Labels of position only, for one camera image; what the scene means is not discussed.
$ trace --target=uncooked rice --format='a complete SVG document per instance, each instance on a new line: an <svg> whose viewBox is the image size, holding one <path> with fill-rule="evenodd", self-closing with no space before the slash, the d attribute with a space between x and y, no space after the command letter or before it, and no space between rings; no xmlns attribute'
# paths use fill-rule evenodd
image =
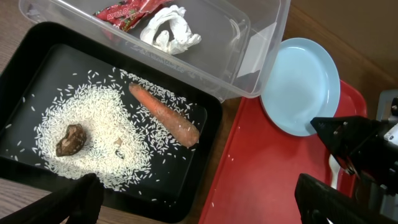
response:
<svg viewBox="0 0 398 224"><path fill-rule="evenodd" d="M160 97L161 102L172 110L180 114L186 112L183 108L187 107L184 97L177 97L171 91L132 73L120 71L121 78L126 76L140 84L154 96ZM181 144L147 108L141 105L135 108L133 115L128 112L121 100L124 92L115 81L111 80L111 85L108 86L96 86L91 84L88 76L87 82L90 84L75 87L75 94L68 94L68 99L61 97L60 100L53 101L53 105L45 110L42 122L36 129L37 148L33 147L32 150L34 153L38 151L39 156L42 155L46 169L71 179L94 172L106 188L124 191L123 187L128 187L129 184L139 184L139 176L142 177L143 173L145 176L142 178L152 176L150 159L155 152L163 156L169 149L168 144L178 150L176 146ZM73 156L57 157L55 145L64 137L69 124L83 126L87 134L85 146ZM123 141L121 146L115 144L119 138Z"/></svg>
<svg viewBox="0 0 398 224"><path fill-rule="evenodd" d="M94 172L105 187L113 189L131 179L133 170L146 168L149 149L142 144L142 137L128 120L131 115L122 104L117 90L83 85L62 106L48 110L38 135L39 149L48 162L47 167L71 179ZM69 124L84 127L86 144L73 156L57 157L54 146L64 137ZM123 140L121 146L114 143L118 138ZM116 150L124 159L115 154Z"/></svg>

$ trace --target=red candy wrapper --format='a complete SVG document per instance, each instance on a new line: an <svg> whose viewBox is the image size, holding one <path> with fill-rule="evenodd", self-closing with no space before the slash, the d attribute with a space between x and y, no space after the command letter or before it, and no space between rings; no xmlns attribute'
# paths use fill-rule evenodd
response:
<svg viewBox="0 0 398 224"><path fill-rule="evenodd" d="M127 32L136 26L141 18L168 1L171 0L124 0L94 13L94 16Z"/></svg>

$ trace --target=red tray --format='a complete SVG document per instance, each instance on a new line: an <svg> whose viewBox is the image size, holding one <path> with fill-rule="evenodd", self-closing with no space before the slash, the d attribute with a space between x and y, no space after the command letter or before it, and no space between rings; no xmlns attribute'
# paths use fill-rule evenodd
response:
<svg viewBox="0 0 398 224"><path fill-rule="evenodd" d="M367 116L361 94L340 83L336 116ZM301 223L294 198L299 174L330 184L329 155L317 135L286 134L259 98L243 98L199 223ZM353 176L339 173L339 191L350 196L353 185Z"/></svg>

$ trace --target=black tray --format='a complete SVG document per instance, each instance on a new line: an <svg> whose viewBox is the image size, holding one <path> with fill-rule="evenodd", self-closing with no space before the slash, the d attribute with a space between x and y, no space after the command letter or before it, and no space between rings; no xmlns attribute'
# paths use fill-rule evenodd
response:
<svg viewBox="0 0 398 224"><path fill-rule="evenodd" d="M199 144L193 146L196 151L181 146L173 152L177 158L186 160L168 159L172 162L163 164L167 156L155 153L151 164L152 173L157 177L145 179L138 185L131 184L126 192L106 189L104 205L163 222L179 222L192 206L210 156L222 116L219 101L59 24L44 22L31 28L0 76L0 177L49 191L70 184L73 180L34 165L44 162L31 150L35 147L33 128L41 123L41 113L51 105L57 88L86 83L90 69L98 72L99 79L103 80L113 67L134 73L193 103L195 108L190 120L196 121L201 136ZM128 82L119 83L124 85L126 93L122 97L124 104L139 105L128 92ZM11 155L17 155L19 162L11 159Z"/></svg>

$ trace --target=light blue plate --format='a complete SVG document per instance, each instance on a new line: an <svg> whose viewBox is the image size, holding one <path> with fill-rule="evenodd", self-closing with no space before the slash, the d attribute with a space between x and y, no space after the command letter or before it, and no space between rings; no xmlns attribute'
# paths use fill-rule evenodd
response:
<svg viewBox="0 0 398 224"><path fill-rule="evenodd" d="M312 118L333 117L340 79L333 59L319 44L304 38L280 44L261 101L270 119L295 136L315 134Z"/></svg>

